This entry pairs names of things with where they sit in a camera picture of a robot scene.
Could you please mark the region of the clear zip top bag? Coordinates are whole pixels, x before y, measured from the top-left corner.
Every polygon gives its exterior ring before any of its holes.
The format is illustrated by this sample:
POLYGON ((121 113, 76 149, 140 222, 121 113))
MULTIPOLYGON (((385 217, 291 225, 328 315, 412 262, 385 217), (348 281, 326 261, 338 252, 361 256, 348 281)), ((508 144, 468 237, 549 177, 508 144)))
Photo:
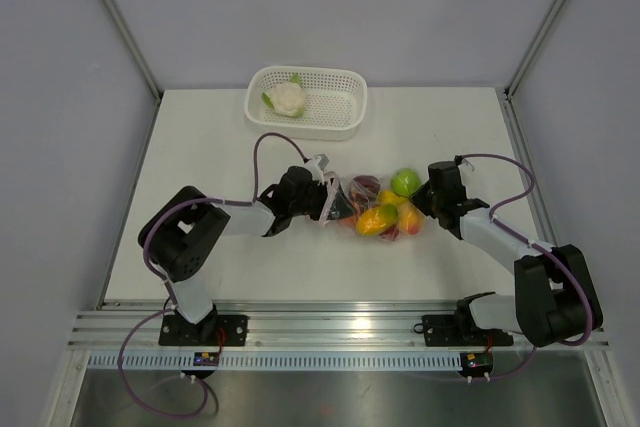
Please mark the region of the clear zip top bag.
POLYGON ((410 196, 422 186, 422 178, 411 167, 386 177, 340 177, 330 172, 325 181, 327 197, 319 217, 324 226, 337 224, 359 237, 388 242, 416 236, 424 228, 426 216, 410 202, 410 196))

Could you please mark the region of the white fake cauliflower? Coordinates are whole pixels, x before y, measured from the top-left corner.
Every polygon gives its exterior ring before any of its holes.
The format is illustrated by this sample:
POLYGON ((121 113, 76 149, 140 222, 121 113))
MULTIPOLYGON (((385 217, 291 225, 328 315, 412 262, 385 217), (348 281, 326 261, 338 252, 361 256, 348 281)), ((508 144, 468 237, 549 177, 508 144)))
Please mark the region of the white fake cauliflower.
POLYGON ((300 117, 307 104, 307 94, 298 74, 263 92, 261 99, 276 114, 291 118, 300 117))

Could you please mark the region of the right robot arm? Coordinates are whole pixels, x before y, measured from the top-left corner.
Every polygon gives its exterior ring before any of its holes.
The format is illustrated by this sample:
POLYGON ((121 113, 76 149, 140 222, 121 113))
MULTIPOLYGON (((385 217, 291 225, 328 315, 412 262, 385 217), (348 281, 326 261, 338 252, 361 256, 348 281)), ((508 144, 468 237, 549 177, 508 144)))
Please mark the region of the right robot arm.
POLYGON ((514 279, 511 296, 486 292, 459 300, 452 315, 456 336, 476 343, 495 331, 524 336, 533 346, 579 346, 603 324, 603 313, 582 251, 527 237, 501 220, 500 203, 470 198, 463 157, 432 163, 428 180, 410 197, 421 213, 489 255, 514 279))

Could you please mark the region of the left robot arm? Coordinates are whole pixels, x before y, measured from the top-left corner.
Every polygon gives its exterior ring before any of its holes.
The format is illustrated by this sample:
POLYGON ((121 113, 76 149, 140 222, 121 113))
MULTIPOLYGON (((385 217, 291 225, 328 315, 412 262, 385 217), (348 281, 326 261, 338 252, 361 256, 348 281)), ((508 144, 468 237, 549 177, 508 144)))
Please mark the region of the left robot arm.
POLYGON ((208 289, 196 279, 222 237, 274 237, 296 217, 336 221, 355 207, 340 182, 293 166, 253 201, 205 196, 185 186, 138 234, 143 261, 165 286, 173 312, 165 312, 163 345, 203 345, 220 332, 218 311, 208 289))

